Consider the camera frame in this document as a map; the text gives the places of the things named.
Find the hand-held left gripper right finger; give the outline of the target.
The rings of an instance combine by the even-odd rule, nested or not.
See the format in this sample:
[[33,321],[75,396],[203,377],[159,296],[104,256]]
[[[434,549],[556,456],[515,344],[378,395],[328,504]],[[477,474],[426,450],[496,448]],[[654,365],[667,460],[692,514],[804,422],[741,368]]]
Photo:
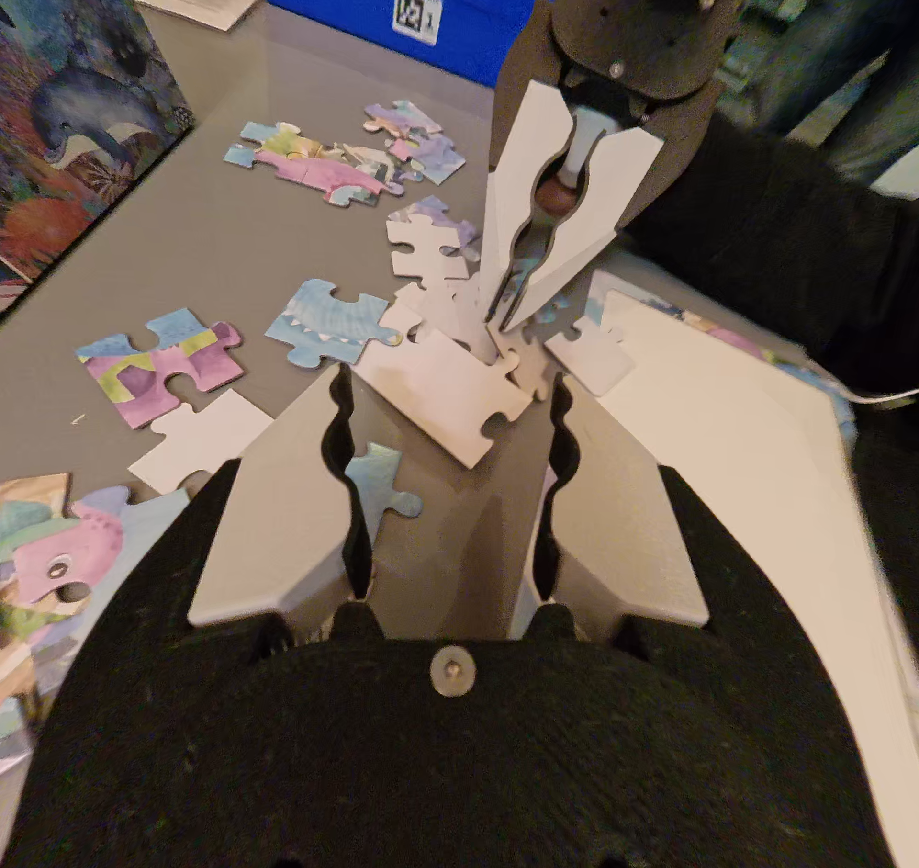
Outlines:
[[628,616],[700,628],[709,618],[660,467],[578,380],[559,372],[531,534],[531,612],[561,604],[576,632]]

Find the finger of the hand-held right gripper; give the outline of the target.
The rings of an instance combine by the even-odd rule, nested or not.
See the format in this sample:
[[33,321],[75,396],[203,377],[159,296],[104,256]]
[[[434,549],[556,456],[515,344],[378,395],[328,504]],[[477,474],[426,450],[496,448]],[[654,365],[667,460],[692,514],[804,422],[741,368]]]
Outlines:
[[479,307],[489,322],[506,284],[520,231],[532,218],[538,179],[568,145],[573,119],[556,87],[530,81],[497,166],[487,178]]
[[526,276],[502,331],[541,309],[616,237],[618,221],[662,148],[662,139],[638,127],[597,141],[580,201],[556,224],[545,258]]

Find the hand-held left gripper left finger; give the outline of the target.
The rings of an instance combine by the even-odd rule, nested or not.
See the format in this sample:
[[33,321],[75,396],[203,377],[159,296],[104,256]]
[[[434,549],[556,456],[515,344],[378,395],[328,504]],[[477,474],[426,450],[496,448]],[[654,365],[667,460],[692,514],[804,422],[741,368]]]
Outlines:
[[337,364],[244,450],[190,605],[203,627],[262,613],[318,629],[367,599],[372,543],[357,486],[351,368]]

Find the light blue jigsaw piece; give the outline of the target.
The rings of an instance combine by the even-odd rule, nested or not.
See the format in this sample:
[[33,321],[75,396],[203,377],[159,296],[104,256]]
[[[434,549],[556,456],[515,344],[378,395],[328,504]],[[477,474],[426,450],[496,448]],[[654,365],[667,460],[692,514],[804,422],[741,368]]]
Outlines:
[[418,495],[394,488],[402,457],[401,451],[371,441],[366,452],[353,457],[347,465],[346,476],[358,491],[371,547],[375,546],[387,511],[408,519],[417,518],[423,511]]

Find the puzzle tray with painted border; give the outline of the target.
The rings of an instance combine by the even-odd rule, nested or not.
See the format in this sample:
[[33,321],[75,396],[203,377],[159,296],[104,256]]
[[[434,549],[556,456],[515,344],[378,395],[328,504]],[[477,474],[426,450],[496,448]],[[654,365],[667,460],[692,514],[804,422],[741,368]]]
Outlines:
[[546,342],[660,464],[678,471],[807,633],[851,725],[898,866],[917,866],[917,675],[829,396],[606,292]]

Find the pile of jigsaw pieces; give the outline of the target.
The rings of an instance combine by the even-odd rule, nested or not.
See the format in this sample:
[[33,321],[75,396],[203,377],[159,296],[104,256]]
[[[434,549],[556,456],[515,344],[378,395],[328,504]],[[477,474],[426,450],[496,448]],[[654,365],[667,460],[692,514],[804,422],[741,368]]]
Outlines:
[[[569,138],[563,178],[577,180],[569,161],[587,168],[597,141],[626,131],[587,108],[569,111]],[[524,345],[495,343],[498,314],[484,323],[479,307],[478,271],[468,274],[458,231],[435,224],[426,212],[387,225],[391,243],[410,252],[392,253],[393,272],[418,278],[387,301],[362,293],[354,302],[337,299],[335,286],[306,280],[275,317],[265,336],[287,346],[287,360],[315,370],[323,360],[347,364],[378,395],[418,426],[445,451],[472,469],[492,446],[481,429],[494,415],[516,420],[533,398],[544,399],[543,380],[518,385]],[[190,475],[214,473],[240,456],[269,425],[270,418],[235,391],[201,412],[179,406],[145,426],[161,441],[129,466],[129,472],[159,494],[171,492]]]

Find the person's right forearm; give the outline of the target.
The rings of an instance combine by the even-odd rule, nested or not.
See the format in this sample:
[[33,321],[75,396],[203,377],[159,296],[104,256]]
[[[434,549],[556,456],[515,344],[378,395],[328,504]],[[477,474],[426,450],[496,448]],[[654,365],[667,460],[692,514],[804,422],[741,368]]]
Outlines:
[[813,149],[717,113],[629,226],[639,252],[802,346],[862,394],[918,380],[917,201],[840,177]]

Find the person's right hand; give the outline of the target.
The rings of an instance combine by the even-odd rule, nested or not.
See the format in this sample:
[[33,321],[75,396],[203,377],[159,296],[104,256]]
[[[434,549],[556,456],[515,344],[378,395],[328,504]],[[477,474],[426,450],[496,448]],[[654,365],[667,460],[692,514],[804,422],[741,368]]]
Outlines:
[[535,201],[546,214],[561,219],[567,216],[579,200],[577,187],[569,188],[553,175],[538,186]]

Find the illustrated puzzle box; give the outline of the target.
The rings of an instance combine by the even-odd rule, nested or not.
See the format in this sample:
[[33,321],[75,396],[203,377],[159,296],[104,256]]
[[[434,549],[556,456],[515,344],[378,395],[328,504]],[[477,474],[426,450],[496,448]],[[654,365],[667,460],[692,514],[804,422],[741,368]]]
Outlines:
[[1,0],[1,311],[194,121],[133,0]]

